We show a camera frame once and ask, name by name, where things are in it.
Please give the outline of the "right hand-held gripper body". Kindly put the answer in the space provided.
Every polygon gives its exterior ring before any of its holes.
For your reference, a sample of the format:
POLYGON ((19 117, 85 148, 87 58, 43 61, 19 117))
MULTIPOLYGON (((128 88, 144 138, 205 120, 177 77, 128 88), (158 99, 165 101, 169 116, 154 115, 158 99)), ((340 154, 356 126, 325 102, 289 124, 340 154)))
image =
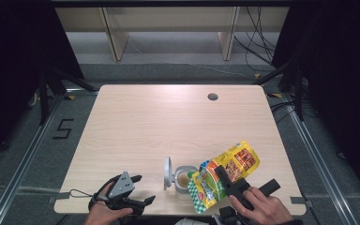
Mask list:
MULTIPOLYGON (((250 184, 241 179, 235 183, 225 185, 227 194, 233 195, 246 209, 253 210, 253 205, 244 197, 244 192, 250 187, 250 184)), ((279 183, 272 179, 260 187, 260 191, 265 197, 280 189, 279 183)), ((217 225, 251 225, 248 218, 239 215, 232 207, 226 206, 219 209, 219 214, 214 214, 212 218, 216 221, 217 225)))

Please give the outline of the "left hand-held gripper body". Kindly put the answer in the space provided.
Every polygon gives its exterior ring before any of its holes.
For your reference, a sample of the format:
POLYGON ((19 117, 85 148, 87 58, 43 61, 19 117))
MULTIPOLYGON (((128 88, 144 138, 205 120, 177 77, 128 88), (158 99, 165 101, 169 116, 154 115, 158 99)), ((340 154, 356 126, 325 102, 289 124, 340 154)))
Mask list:
POLYGON ((124 171, 121 175, 116 176, 113 181, 114 184, 107 191, 106 205, 112 210, 119 210, 123 208, 131 208, 133 215, 140 216, 144 210, 144 202, 131 200, 130 193, 135 189, 135 183, 131 181, 132 176, 124 171))

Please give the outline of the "yellow spout pouch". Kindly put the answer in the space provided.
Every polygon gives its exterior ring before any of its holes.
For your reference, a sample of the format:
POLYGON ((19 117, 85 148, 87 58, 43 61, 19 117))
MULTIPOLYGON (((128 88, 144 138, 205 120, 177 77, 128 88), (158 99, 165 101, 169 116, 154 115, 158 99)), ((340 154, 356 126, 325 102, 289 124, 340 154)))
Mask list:
POLYGON ((245 141, 201 163, 200 169, 190 176, 187 184, 194 210, 201 214, 226 196, 224 183, 215 172, 218 166, 222 166, 229 179, 236 182, 252 174, 259 165, 260 159, 245 141))

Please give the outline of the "clear jar with grey lid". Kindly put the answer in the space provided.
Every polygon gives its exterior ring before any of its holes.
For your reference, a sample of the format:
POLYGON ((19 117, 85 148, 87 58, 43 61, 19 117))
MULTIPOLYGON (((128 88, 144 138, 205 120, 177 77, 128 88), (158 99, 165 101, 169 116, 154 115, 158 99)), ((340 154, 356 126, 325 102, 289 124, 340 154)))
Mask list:
POLYGON ((190 165, 179 166, 173 169, 172 159, 165 157, 163 188, 165 190, 174 188, 174 195, 179 200, 190 199, 188 183, 191 180, 192 174, 196 171, 197 168, 190 165))

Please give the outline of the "person's right hand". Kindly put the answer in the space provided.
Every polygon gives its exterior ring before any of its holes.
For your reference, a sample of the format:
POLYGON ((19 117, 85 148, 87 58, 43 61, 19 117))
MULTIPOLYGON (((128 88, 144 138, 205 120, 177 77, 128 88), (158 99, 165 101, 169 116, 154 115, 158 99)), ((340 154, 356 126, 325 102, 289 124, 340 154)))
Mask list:
POLYGON ((247 209, 233 195, 230 195, 228 199, 238 214, 258 225, 280 225, 293 221, 293 216, 280 199, 266 197, 256 187, 250 187, 244 191, 243 196, 252 204, 253 210, 247 209))

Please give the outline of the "person's left hand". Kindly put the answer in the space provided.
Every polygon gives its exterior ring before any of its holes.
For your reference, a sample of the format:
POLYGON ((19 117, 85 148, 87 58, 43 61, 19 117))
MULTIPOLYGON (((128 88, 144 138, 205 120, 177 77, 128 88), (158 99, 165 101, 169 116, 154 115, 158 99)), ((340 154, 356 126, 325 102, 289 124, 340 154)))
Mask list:
POLYGON ((110 209, 104 201, 97 201, 91 207, 83 225, 110 225, 115 220, 131 215, 131 208, 110 209))

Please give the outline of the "grey tape piece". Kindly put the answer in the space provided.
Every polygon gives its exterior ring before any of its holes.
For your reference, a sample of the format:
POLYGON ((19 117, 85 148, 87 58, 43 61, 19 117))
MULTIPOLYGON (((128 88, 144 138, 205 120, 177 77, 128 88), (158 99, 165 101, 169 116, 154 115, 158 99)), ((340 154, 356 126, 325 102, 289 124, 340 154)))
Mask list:
POLYGON ((313 202, 304 197, 291 197, 292 204, 303 204, 306 207, 313 207, 313 202))
POLYGON ((69 193, 69 192, 56 193, 54 196, 50 196, 50 197, 48 198, 47 203, 54 204, 57 200, 68 199, 69 196, 70 196, 70 193, 69 193))

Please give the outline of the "grey floor strip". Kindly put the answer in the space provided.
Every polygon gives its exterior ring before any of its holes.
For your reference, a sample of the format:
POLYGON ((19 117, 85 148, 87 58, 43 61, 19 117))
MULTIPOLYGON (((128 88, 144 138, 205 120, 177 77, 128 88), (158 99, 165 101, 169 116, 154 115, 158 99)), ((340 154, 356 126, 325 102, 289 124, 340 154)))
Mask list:
MULTIPOLYGON (((3 191, 6 187, 0 186, 0 192, 3 191)), ((18 193, 39 193, 39 194, 54 194, 59 192, 59 188, 50 188, 50 187, 17 187, 16 191, 18 193)))

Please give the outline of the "black metal stand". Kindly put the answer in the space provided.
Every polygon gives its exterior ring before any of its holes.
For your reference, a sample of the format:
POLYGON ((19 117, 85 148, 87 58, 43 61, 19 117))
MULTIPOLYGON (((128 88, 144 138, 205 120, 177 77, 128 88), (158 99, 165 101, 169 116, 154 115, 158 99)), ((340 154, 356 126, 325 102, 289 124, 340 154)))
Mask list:
POLYGON ((89 92, 96 92, 98 90, 96 87, 86 83, 82 79, 76 78, 57 67, 45 67, 38 76, 41 108, 41 118, 39 123, 41 125, 47 121, 50 114, 47 88, 50 87, 56 96, 63 96, 67 92, 67 89, 62 83, 63 80, 68 80, 89 92))
POLYGON ((276 68, 262 79, 254 82, 255 85, 262 85, 274 79, 276 76, 282 75, 278 88, 281 92, 288 92, 294 89, 294 107, 296 115, 300 120, 304 120, 302 114, 302 94, 303 94, 303 70, 297 59, 291 57, 285 64, 276 68))

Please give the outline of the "black curtain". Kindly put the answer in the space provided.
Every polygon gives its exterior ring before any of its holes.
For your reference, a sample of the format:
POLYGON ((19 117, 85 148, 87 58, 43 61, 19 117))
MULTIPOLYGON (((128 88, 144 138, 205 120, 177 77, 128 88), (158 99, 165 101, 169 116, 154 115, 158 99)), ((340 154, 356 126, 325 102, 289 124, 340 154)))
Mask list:
POLYGON ((291 58, 319 14, 302 57, 315 109, 360 181, 360 0, 291 0, 274 65, 291 58))
POLYGON ((83 77, 52 0, 0 0, 0 145, 48 68, 83 77))

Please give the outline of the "light wooden shelf unit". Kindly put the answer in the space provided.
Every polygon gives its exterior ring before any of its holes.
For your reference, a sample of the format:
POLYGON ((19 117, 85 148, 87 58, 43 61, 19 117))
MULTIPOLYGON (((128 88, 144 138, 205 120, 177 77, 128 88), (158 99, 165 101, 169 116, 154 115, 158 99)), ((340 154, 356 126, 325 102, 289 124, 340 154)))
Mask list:
POLYGON ((56 10, 67 32, 103 32, 112 59, 122 59, 131 32, 216 32, 222 57, 231 57, 234 35, 257 23, 279 32, 287 7, 69 7, 56 10))

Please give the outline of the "long aluminium floor rail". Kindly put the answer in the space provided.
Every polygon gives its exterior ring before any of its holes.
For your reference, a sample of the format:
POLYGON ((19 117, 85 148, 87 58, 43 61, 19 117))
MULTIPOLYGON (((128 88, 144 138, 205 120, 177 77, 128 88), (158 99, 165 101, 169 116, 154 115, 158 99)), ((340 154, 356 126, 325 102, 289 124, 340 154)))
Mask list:
POLYGON ((0 225, 4 220, 9 207, 11 206, 16 193, 19 189, 20 184, 22 183, 25 175, 28 172, 32 161, 34 160, 38 149, 46 136, 47 130, 53 120, 53 116, 57 111, 58 106, 63 100, 63 96, 56 96, 51 105, 48 107, 48 115, 46 119, 38 126, 37 131, 33 137, 33 140, 29 144, 27 150, 25 151, 22 160, 20 161, 18 167, 16 168, 14 174, 9 180, 8 184, 4 188, 2 195, 0 197, 0 225))
POLYGON ((295 107, 289 106, 288 112, 290 117, 303 141, 305 144, 308 154, 317 170, 317 173, 321 177, 322 183, 325 186, 325 189, 335 206, 337 213, 340 216, 344 225, 358 225, 358 221, 354 216, 354 213, 343 195, 339 185, 337 184, 335 178, 329 171, 323 156, 321 155, 319 148, 316 143, 313 141, 307 126, 305 123, 299 119, 299 116, 296 114, 295 107))

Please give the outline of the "short aluminium rail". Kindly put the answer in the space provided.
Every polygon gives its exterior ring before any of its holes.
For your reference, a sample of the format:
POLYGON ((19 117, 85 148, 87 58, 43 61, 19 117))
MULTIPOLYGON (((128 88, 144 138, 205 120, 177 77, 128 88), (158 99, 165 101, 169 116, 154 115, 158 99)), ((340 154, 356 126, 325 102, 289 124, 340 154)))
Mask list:
POLYGON ((98 90, 85 90, 80 88, 69 88, 66 91, 66 95, 97 95, 98 90))

